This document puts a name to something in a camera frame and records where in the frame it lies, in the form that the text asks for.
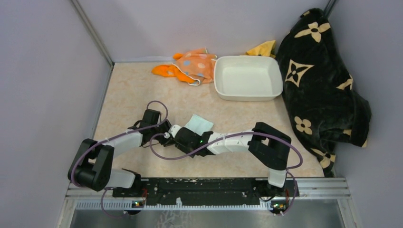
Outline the light mint green towel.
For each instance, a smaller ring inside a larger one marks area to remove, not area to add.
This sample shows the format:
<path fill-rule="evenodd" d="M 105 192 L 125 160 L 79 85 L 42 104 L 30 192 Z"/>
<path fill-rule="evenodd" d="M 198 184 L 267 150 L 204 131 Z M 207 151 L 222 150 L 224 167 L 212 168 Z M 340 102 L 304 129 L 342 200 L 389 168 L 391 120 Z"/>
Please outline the light mint green towel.
<path fill-rule="evenodd" d="M 204 132 L 209 132 L 212 130 L 214 123 L 193 114 L 190 120 L 184 126 L 185 128 L 191 130 L 192 132 L 202 135 Z"/>

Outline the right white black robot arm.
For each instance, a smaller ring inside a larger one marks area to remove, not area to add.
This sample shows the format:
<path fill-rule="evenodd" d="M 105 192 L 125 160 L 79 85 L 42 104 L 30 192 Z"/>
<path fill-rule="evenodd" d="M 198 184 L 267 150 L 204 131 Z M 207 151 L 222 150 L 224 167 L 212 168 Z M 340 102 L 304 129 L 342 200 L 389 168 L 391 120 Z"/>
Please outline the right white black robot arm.
<path fill-rule="evenodd" d="M 175 147 L 191 157 L 219 155 L 229 152 L 250 152 L 268 168 L 268 191 L 274 196 L 286 190 L 286 169 L 291 138 L 264 122 L 241 133 L 195 133 L 188 128 L 174 125 L 168 133 Z"/>

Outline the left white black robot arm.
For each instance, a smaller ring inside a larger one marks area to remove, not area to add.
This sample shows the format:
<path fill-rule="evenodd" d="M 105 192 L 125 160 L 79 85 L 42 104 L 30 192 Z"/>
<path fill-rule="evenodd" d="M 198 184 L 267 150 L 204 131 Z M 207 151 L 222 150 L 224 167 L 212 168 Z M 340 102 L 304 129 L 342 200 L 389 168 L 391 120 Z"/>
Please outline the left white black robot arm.
<path fill-rule="evenodd" d="M 77 187 L 94 191 L 122 188 L 130 196 L 142 192 L 142 183 L 136 179 L 139 174 L 124 169 L 114 169 L 114 158 L 134 148 L 150 144 L 152 137 L 163 145 L 173 142 L 164 134 L 172 124 L 162 118 L 159 111 L 146 109 L 141 120 L 126 131 L 101 141 L 84 139 L 67 173 L 68 179 Z"/>

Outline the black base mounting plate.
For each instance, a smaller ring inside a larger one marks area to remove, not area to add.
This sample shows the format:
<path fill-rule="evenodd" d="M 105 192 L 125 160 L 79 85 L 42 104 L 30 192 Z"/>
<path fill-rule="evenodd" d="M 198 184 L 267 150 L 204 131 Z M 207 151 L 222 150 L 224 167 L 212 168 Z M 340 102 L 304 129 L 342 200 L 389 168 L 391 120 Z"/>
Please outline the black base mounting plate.
<path fill-rule="evenodd" d="M 284 187 L 266 178 L 142 178 L 130 189 L 115 188 L 115 198 L 141 198 L 147 206 L 255 206 L 275 197 L 299 196 L 293 180 Z"/>

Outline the orange polka dot towel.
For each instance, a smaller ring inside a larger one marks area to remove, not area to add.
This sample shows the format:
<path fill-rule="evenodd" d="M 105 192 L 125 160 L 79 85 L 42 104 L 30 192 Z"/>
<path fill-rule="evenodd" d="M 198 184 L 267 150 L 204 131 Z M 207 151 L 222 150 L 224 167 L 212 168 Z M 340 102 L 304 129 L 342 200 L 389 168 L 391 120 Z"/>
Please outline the orange polka dot towel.
<path fill-rule="evenodd" d="M 190 86 L 199 86 L 214 81 L 214 68 L 218 57 L 206 48 L 176 53 L 171 64 L 162 64 L 152 69 L 152 74 L 174 77 Z"/>

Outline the white plastic bin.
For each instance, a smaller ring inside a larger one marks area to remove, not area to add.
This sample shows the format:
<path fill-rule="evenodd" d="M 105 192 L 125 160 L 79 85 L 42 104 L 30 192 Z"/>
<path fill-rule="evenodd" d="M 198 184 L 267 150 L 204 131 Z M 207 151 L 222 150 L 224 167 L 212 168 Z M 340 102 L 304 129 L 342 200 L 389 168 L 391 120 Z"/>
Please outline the white plastic bin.
<path fill-rule="evenodd" d="M 228 101 L 270 101 L 283 92 L 278 62 L 271 57 L 224 56 L 214 67 L 214 87 Z"/>

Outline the yellow towel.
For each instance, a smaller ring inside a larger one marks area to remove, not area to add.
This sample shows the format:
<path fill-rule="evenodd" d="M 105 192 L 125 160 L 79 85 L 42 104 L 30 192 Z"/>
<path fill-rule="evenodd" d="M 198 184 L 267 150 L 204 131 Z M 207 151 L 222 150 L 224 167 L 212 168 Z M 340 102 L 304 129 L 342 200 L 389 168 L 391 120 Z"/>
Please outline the yellow towel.
<path fill-rule="evenodd" d="M 248 50 L 245 55 L 247 56 L 262 56 L 275 58 L 275 40 L 266 41 L 250 50 Z"/>

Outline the black floral blanket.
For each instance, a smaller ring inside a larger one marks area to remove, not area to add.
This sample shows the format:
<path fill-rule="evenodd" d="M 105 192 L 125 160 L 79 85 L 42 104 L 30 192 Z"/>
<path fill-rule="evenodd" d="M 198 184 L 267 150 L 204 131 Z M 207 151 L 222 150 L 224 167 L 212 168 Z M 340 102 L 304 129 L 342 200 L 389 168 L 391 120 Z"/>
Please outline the black floral blanket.
<path fill-rule="evenodd" d="M 294 134 L 333 177 L 337 143 L 365 147 L 372 112 L 354 89 L 333 31 L 321 9 L 307 10 L 281 41 L 275 55 L 283 101 Z"/>

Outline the aluminium frame rail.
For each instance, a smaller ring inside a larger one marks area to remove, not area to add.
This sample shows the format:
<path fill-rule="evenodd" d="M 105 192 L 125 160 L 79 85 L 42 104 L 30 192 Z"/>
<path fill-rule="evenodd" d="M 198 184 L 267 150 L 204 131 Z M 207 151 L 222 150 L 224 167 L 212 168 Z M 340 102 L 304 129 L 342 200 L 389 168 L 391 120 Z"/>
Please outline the aluminium frame rail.
<path fill-rule="evenodd" d="M 130 189 L 69 185 L 59 228 L 360 228 L 344 178 L 141 178 Z"/>

